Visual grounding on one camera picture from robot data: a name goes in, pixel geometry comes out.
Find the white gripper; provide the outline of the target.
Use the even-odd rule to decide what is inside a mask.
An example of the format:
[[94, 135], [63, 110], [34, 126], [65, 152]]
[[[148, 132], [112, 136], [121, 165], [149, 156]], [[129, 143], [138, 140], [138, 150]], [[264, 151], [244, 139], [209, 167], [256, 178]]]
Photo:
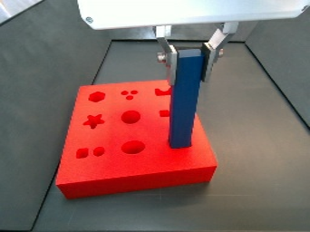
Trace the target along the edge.
[[154, 26], [162, 49], [157, 62], [164, 64], [173, 86], [177, 52], [166, 41], [170, 25], [222, 23], [200, 47], [201, 80], [206, 82], [220, 51], [237, 31], [237, 22], [293, 18], [310, 6], [310, 0], [77, 0], [77, 6], [82, 20], [94, 30]]

